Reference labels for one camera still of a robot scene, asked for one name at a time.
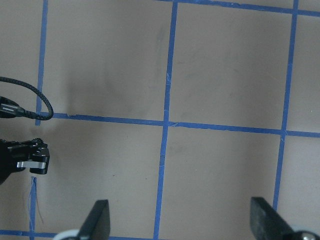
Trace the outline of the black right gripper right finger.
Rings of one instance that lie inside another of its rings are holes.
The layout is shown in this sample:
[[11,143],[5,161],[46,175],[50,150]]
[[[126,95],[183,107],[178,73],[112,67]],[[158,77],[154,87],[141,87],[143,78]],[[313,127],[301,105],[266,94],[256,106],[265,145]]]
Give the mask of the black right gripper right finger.
[[263,197],[250,199],[250,230],[256,240],[318,240],[308,230],[294,230]]

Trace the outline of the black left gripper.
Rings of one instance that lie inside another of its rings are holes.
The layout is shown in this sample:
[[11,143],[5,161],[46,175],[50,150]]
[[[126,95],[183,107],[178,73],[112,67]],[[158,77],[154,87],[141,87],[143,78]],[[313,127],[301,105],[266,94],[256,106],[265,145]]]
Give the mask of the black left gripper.
[[0,140],[0,184],[12,173],[29,169],[33,174],[47,174],[50,162],[48,145],[34,145],[32,140]]

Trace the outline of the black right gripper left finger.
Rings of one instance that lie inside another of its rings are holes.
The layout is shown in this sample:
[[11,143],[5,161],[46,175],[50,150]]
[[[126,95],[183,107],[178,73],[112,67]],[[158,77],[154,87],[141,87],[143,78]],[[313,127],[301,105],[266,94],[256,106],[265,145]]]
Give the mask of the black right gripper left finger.
[[54,240],[108,240],[110,237],[110,207],[107,199],[97,200],[80,229],[62,231]]

